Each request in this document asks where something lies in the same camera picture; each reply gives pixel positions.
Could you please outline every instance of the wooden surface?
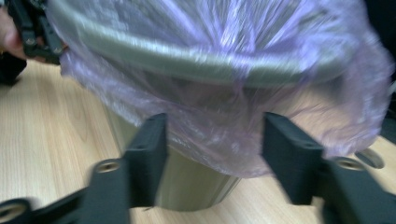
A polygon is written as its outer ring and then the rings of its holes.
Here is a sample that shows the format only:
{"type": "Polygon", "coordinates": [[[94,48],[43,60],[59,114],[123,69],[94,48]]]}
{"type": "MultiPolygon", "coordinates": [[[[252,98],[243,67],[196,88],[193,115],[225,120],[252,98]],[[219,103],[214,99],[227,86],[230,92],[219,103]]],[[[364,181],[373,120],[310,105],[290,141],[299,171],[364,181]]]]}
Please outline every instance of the wooden surface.
{"type": "MultiPolygon", "coordinates": [[[[50,65],[29,63],[19,83],[0,86],[0,130],[0,202],[52,203],[82,188],[96,162],[119,156],[101,103],[50,65]]],[[[396,193],[396,147],[380,137],[371,148],[386,166],[370,171],[396,193]]],[[[288,204],[271,176],[242,180],[224,202],[203,211],[131,213],[135,223],[320,223],[316,207],[288,204]]]]}

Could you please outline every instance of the light wood tabletop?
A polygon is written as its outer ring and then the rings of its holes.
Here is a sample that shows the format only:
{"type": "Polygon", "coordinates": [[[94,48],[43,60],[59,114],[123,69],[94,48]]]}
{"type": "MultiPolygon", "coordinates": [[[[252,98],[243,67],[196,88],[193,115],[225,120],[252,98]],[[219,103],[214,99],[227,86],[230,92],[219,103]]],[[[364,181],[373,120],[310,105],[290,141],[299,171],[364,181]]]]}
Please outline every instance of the light wood tabletop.
{"type": "MultiPolygon", "coordinates": [[[[34,198],[36,208],[83,188],[92,166],[120,153],[104,106],[59,67],[28,64],[13,87],[0,86],[0,202],[34,198]]],[[[369,168],[396,193],[396,146],[371,146],[384,160],[369,168]]],[[[315,206],[288,204],[271,176],[243,179],[222,203],[197,212],[158,207],[131,210],[134,223],[320,223],[315,206]]]]}

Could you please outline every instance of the purple plastic bag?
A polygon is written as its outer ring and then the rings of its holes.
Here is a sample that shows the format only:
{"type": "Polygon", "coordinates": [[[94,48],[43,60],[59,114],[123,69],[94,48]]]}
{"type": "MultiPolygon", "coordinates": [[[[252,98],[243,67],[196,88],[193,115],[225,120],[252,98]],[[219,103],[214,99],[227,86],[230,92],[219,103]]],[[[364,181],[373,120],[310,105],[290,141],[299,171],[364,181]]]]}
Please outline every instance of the purple plastic bag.
{"type": "Polygon", "coordinates": [[[48,9],[69,46],[63,74],[137,127],[167,113],[171,147],[221,173],[268,172],[260,156],[266,111],[292,119],[326,147],[326,157],[365,149],[379,134],[393,64],[362,1],[64,2],[70,8],[49,1],[48,9]],[[88,29],[97,37],[89,39],[88,29]],[[139,61],[143,54],[128,54],[128,45],[151,50],[153,60],[139,61]],[[172,54],[178,50],[199,55],[195,70],[178,72],[185,62],[172,54]],[[169,63],[155,61],[157,54],[171,55],[169,63]],[[215,56],[231,69],[196,72],[215,56]],[[180,66],[169,67],[174,62],[180,66]],[[267,82],[253,76],[257,62],[271,64],[259,74],[267,82]]]}

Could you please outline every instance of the screw hole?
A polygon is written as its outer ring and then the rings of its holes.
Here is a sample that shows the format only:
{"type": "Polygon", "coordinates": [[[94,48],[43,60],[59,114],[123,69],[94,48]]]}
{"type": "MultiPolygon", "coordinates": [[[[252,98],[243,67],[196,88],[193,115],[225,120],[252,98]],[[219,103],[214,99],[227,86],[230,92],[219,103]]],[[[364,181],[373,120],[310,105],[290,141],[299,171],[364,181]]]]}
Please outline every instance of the screw hole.
{"type": "Polygon", "coordinates": [[[340,160],[337,161],[338,165],[344,169],[361,171],[363,167],[356,161],[340,160]]]}
{"type": "Polygon", "coordinates": [[[117,162],[106,162],[98,166],[97,172],[98,173],[107,173],[112,172],[120,168],[120,165],[117,162]]]}

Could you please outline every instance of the black plastic part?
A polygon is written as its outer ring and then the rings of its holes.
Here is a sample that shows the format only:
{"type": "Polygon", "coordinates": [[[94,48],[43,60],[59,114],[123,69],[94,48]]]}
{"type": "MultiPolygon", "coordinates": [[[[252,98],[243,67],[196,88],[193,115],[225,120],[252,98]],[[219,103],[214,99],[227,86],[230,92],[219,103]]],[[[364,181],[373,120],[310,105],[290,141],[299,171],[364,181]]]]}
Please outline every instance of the black plastic part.
{"type": "Polygon", "coordinates": [[[287,118],[265,113],[262,156],[293,204],[311,204],[323,151],[287,118]]]}
{"type": "Polygon", "coordinates": [[[9,53],[0,55],[0,83],[6,85],[14,84],[26,64],[25,60],[16,58],[9,53]]]}
{"type": "Polygon", "coordinates": [[[129,215],[128,166],[124,160],[98,163],[80,205],[77,224],[126,224],[129,215]]]}
{"type": "Polygon", "coordinates": [[[79,206],[81,205],[85,189],[81,189],[71,195],[62,198],[47,207],[35,210],[34,224],[74,224],[79,218],[79,206]]]}
{"type": "Polygon", "coordinates": [[[63,44],[52,30],[44,12],[44,2],[34,0],[7,0],[8,14],[21,34],[26,56],[40,57],[46,63],[60,64],[63,44]]]}
{"type": "Polygon", "coordinates": [[[155,205],[167,159],[166,115],[146,120],[122,156],[129,164],[131,207],[155,205]]]}
{"type": "Polygon", "coordinates": [[[339,217],[341,223],[396,223],[396,203],[363,165],[352,159],[336,158],[325,162],[322,173],[326,175],[321,179],[319,193],[327,204],[326,212],[339,217]],[[340,162],[345,161],[358,164],[359,169],[341,166],[340,162]]]}

